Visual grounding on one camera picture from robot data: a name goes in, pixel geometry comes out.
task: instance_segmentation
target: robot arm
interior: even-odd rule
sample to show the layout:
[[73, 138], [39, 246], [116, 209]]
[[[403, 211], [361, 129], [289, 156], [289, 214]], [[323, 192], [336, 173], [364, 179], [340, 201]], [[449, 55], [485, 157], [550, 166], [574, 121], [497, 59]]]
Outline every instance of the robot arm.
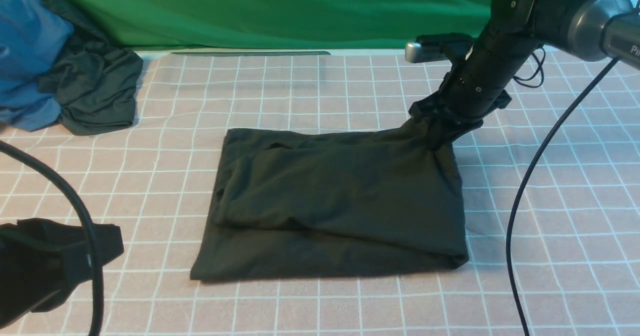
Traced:
[[480, 36], [419, 36], [407, 43], [412, 63], [445, 55], [452, 63], [439, 89], [409, 109], [428, 118], [432, 149], [482, 126], [511, 98], [507, 84], [533, 52], [551, 45], [584, 61], [620, 58], [640, 68], [640, 16], [631, 0], [491, 0], [491, 19]]

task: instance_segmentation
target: black cloth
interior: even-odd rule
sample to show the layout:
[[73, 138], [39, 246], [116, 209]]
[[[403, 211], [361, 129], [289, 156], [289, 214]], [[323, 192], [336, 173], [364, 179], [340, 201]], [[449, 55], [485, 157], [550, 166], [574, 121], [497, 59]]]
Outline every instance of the black cloth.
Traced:
[[49, 72], [38, 80], [55, 93], [59, 122], [75, 135], [103, 134], [133, 125], [143, 61], [134, 51], [112, 45], [105, 34], [67, 0], [41, 0], [73, 24], [74, 32]]
[[426, 125], [305, 135], [231, 129], [190, 277], [231, 282], [379, 277], [469, 260], [451, 145]]

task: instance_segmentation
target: grid mat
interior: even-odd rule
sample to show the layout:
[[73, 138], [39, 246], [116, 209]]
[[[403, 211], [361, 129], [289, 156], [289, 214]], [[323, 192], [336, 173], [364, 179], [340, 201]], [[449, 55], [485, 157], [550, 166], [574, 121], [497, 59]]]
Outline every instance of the grid mat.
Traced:
[[[557, 117], [599, 72], [549, 52], [539, 89], [514, 97], [455, 143], [471, 261], [457, 272], [342, 281], [201, 286], [189, 280], [220, 147], [230, 127], [302, 133], [397, 127], [448, 63], [402, 56], [208, 57], [146, 61], [139, 123], [97, 137], [61, 127], [0, 137], [58, 170], [94, 220], [121, 226], [105, 269], [104, 334], [519, 336], [505, 229], [526, 166]], [[530, 75], [532, 64], [522, 76]], [[640, 335], [640, 73], [620, 65], [547, 149], [521, 204], [513, 258], [535, 336]], [[0, 158], [0, 222], [78, 224], [41, 176]], [[0, 335], [86, 335], [90, 283]]]

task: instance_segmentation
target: blue cloth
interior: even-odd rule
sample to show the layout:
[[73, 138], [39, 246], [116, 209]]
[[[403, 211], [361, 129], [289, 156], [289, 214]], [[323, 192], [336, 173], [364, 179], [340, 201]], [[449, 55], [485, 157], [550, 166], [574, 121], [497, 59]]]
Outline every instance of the blue cloth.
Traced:
[[56, 122], [60, 104], [40, 93], [37, 77], [48, 72], [73, 25], [40, 0], [0, 0], [0, 122], [34, 131]]

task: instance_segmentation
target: pile of clothes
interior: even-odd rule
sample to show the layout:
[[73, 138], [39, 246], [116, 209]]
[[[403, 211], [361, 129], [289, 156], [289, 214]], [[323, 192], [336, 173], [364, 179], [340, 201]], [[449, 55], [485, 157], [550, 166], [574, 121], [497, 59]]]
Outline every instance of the pile of clothes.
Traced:
[[0, 0], [0, 124], [75, 135], [133, 125], [143, 61], [70, 1]]

